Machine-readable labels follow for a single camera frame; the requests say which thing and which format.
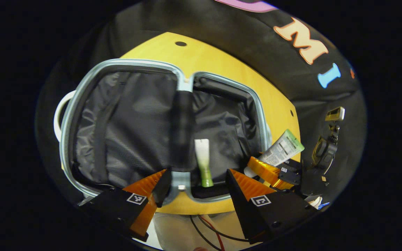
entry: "tube label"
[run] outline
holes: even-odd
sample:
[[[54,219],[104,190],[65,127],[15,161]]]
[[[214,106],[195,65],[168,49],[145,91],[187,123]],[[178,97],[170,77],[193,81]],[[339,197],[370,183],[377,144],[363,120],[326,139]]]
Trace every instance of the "tube label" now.
[[[305,147],[287,129],[282,136],[259,158],[272,166],[278,166],[294,155],[303,151]]]

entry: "green tube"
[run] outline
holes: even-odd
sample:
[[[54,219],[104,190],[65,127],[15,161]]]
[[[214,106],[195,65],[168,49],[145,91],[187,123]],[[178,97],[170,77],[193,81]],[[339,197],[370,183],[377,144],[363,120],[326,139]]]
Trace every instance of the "green tube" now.
[[[209,140],[207,138],[195,139],[195,154],[201,173],[201,185],[205,188],[213,186],[214,181],[209,168]]]
[[[305,147],[293,133],[286,129],[280,138],[259,157],[259,160],[278,166],[304,149]]]

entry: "letter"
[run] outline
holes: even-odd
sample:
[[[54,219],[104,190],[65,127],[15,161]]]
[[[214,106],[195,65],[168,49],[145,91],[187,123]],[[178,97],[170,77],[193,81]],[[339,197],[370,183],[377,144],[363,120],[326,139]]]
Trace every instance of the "letter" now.
[[[335,78],[340,78],[340,76],[341,74],[338,66],[333,63],[333,67],[324,74],[319,73],[317,75],[317,79],[323,88],[327,88],[331,81],[333,81]]]
[[[242,10],[251,11],[251,12],[263,13],[263,12],[269,12],[271,10],[277,9],[276,7],[274,7],[268,3],[262,2],[262,1],[255,2],[255,3],[245,3],[245,2],[238,1],[238,0],[215,0],[215,1],[224,3],[224,4],[227,4],[232,7],[242,9]]]
[[[291,41],[292,35],[297,34],[294,39],[294,47],[308,47],[300,49],[300,55],[308,64],[313,64],[314,60],[320,55],[328,53],[325,45],[319,41],[310,39],[310,30],[302,22],[293,18],[294,22],[286,24],[284,27],[274,26],[274,31],[284,39]]]

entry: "orange part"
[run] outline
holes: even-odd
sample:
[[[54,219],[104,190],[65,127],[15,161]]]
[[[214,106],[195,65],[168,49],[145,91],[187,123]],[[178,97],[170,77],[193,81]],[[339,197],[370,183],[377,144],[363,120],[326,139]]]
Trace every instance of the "orange part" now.
[[[150,176],[147,176],[147,177],[127,186],[123,190],[125,190],[127,192],[133,192],[138,195],[149,197],[151,195],[151,192],[155,188],[156,184],[158,184],[159,179],[162,177],[162,175],[165,171],[166,171],[166,169],[161,170],[157,173],[154,173]]]
[[[153,189],[155,188],[156,184],[158,184],[158,181],[161,179],[165,171],[166,169],[161,170],[139,181],[136,181],[123,189],[127,192],[146,196],[148,198],[148,203],[145,205],[144,209],[133,222],[131,227],[129,227],[131,231],[140,236],[145,236],[147,234],[148,226],[150,225],[150,222],[156,212],[157,205],[151,192],[153,192]]]
[[[294,185],[291,183],[288,183],[286,181],[278,180],[273,187],[283,190],[283,189],[291,189]]]
[[[247,166],[250,167],[252,171],[254,171],[254,173],[260,176],[262,179],[268,181],[273,187],[275,187],[275,184],[280,181],[280,169],[277,167],[271,166],[270,164],[258,160],[254,157],[251,157],[251,159],[249,159]]]
[[[252,197],[275,192],[275,190],[263,185],[262,183],[254,180],[253,178],[249,178],[248,176],[232,169],[230,169],[230,171],[232,172],[233,177],[240,186],[240,189],[243,192],[244,197],[246,197],[247,201],[249,201]]]
[[[148,198],[148,203],[145,205],[144,209],[141,211],[136,220],[131,224],[129,229],[140,236],[145,236],[147,234],[148,226],[156,212],[156,203],[153,196]]]

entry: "cable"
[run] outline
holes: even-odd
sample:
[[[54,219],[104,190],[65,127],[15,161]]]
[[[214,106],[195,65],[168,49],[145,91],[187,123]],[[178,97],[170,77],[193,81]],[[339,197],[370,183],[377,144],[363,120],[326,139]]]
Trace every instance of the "cable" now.
[[[235,238],[235,237],[232,237],[232,236],[229,236],[229,235],[225,235],[225,234],[223,234],[222,232],[220,232],[220,231],[218,231],[218,230],[216,230],[216,229],[210,227],[207,223],[205,223],[205,222],[203,221],[203,218],[202,218],[200,215],[199,215],[198,217],[200,218],[201,222],[203,222],[203,223],[206,225],[206,227],[208,227],[210,230],[212,230],[213,232],[216,232],[217,234],[219,234],[219,235],[221,235],[221,236],[224,236],[224,237],[229,238],[229,239],[231,239],[231,240],[240,241],[240,242],[249,242],[249,240],[246,240],[246,239],[240,239],[240,238]]]
[[[214,249],[218,250],[218,251],[223,251],[220,248],[218,248],[217,246],[215,246],[214,244],[212,244],[208,239],[206,239],[206,237],[204,237],[204,235],[202,235],[202,233],[200,232],[200,230],[198,229],[198,227],[195,225],[195,222],[193,221],[192,216],[190,216],[190,221],[192,222],[193,226],[195,227],[196,231],[198,232],[199,235],[201,235],[201,237],[204,239],[204,241],[206,241],[209,245],[211,245]]]
[[[199,215],[199,217],[202,219],[202,220],[204,220],[205,222],[207,222],[213,229],[215,229],[214,228],[214,226],[210,223],[210,222],[208,222],[206,219],[204,219],[202,216],[200,216]],[[223,241],[221,240],[221,238],[220,238],[220,235],[217,233],[217,238],[218,238],[218,241],[219,241],[219,243],[220,243],[220,246],[221,246],[221,250],[224,250],[224,246],[223,246]]]

